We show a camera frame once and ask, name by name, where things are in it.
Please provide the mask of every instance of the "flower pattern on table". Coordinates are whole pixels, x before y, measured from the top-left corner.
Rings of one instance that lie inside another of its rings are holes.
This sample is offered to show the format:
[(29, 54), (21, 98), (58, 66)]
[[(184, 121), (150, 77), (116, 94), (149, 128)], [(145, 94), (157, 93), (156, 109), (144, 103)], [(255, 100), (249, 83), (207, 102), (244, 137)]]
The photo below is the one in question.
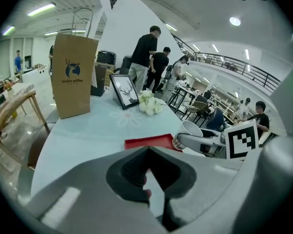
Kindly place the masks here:
[(116, 112), (110, 113), (109, 116), (116, 118), (116, 125), (118, 127), (125, 127), (127, 125), (139, 127), (141, 126), (139, 120), (145, 117), (135, 107), (126, 110), (119, 109)]

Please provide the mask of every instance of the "blue shirt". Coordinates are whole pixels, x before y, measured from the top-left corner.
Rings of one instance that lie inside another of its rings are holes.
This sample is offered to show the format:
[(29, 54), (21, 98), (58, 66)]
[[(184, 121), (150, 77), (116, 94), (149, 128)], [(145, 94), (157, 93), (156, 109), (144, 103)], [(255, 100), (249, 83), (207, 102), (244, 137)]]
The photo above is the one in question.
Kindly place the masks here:
[(14, 59), (15, 66), (17, 66), (18, 71), (21, 71), (21, 57), (15, 57)]

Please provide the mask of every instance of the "black metal railing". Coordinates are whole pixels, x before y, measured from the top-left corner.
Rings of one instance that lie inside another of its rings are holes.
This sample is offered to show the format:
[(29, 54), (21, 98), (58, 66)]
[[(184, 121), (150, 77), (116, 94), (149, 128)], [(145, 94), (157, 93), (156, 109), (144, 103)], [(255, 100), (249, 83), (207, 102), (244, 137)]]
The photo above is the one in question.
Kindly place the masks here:
[(172, 36), (179, 45), (182, 53), (190, 57), (190, 60), (212, 64), (221, 68), (231, 70), (240, 75), (243, 75), (246, 78), (251, 79), (252, 81), (258, 83), (270, 92), (273, 92), (281, 83), (281, 81), (276, 77), (247, 62), (217, 54), (195, 52), (180, 38), (176, 37), (173, 34)]

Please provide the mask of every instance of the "black pants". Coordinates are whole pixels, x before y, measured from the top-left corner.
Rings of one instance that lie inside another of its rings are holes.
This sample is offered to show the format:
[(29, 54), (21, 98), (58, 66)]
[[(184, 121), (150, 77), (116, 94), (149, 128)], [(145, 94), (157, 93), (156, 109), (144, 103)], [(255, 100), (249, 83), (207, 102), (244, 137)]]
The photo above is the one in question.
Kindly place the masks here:
[(160, 84), (160, 81), (161, 81), (162, 73), (157, 73), (157, 72), (154, 74), (154, 73), (151, 72), (151, 69), (149, 69), (148, 74), (147, 74), (146, 88), (149, 88), (151, 86), (153, 80), (155, 80), (154, 87), (152, 89), (152, 93), (155, 93), (155, 90), (156, 90), (156, 88), (158, 87), (158, 85)]

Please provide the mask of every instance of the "person in blue shirt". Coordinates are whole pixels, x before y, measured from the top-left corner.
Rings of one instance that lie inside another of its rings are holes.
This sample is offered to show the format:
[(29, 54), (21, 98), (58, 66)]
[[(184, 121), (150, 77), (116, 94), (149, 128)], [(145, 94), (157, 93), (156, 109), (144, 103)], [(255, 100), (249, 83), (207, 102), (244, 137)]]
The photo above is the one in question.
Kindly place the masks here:
[(20, 51), (18, 50), (16, 52), (16, 57), (14, 59), (14, 64), (15, 64), (15, 68), (16, 68), (16, 72), (19, 73), (21, 71), (21, 63), (22, 63), (22, 59), (20, 57)]

